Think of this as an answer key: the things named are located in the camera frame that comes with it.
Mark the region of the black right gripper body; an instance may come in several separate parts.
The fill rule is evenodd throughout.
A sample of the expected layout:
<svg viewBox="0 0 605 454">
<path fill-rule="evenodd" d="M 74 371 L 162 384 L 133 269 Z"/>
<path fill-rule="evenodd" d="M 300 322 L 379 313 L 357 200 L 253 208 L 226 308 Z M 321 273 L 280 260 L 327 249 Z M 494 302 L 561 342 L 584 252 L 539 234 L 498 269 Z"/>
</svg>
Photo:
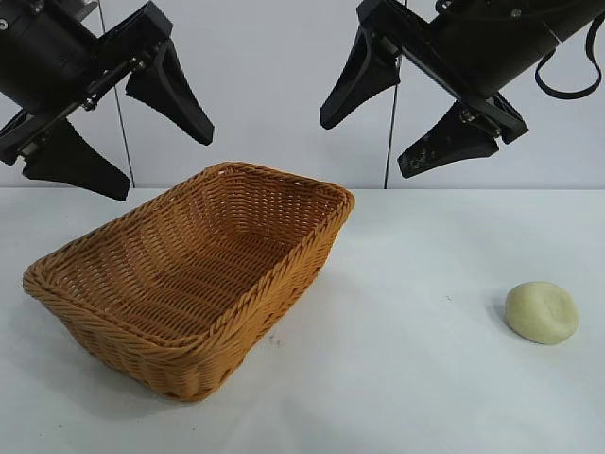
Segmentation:
<svg viewBox="0 0 605 454">
<path fill-rule="evenodd" d="M 454 1 L 452 10 L 426 22 L 398 1 L 363 1 L 362 26 L 387 40 L 450 93 L 482 124 L 510 143 L 528 131 L 499 91 L 559 42 L 540 21 L 511 15 L 510 1 Z"/>
</svg>

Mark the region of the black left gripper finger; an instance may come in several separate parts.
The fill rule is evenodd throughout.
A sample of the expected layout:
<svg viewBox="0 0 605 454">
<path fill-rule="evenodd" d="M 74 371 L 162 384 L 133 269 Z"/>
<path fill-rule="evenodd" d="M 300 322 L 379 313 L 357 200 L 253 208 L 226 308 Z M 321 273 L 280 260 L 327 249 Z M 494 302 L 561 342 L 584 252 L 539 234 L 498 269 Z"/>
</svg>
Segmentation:
<svg viewBox="0 0 605 454">
<path fill-rule="evenodd" d="M 131 74 L 126 93 L 171 120 L 196 142 L 204 146 L 213 142 L 214 124 L 191 90 L 172 41 L 157 46 L 149 65 Z"/>
<path fill-rule="evenodd" d="M 26 157 L 22 171 L 29 180 L 64 183 L 114 200 L 127 198 L 129 177 L 98 154 L 67 119 L 48 131 L 37 146 Z"/>
</svg>

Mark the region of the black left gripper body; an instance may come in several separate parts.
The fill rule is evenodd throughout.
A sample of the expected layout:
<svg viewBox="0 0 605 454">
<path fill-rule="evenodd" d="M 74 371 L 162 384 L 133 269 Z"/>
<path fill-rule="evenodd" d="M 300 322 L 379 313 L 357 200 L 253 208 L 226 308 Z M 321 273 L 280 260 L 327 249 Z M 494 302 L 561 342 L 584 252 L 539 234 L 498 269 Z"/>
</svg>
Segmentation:
<svg viewBox="0 0 605 454">
<path fill-rule="evenodd" d="M 145 69 L 172 32 L 151 1 L 101 37 L 80 20 L 81 1 L 1 4 L 1 92 L 20 111 L 1 130 L 1 160 L 13 165 L 30 143 L 73 111 L 90 111 L 112 87 Z"/>
</svg>

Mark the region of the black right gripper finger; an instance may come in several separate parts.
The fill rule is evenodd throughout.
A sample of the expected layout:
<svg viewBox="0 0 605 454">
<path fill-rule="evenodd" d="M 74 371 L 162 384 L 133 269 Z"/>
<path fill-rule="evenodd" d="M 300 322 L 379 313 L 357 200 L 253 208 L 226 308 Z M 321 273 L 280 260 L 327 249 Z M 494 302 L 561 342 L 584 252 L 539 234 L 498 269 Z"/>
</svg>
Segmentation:
<svg viewBox="0 0 605 454">
<path fill-rule="evenodd" d="M 359 26 L 344 68 L 320 107 L 320 124 L 330 130 L 361 104 L 400 82 L 400 49 L 385 35 Z"/>
<path fill-rule="evenodd" d="M 491 135 L 462 121 L 461 115 L 467 111 L 456 101 L 429 132 L 398 157 L 405 179 L 459 161 L 489 158 L 499 150 Z"/>
</svg>

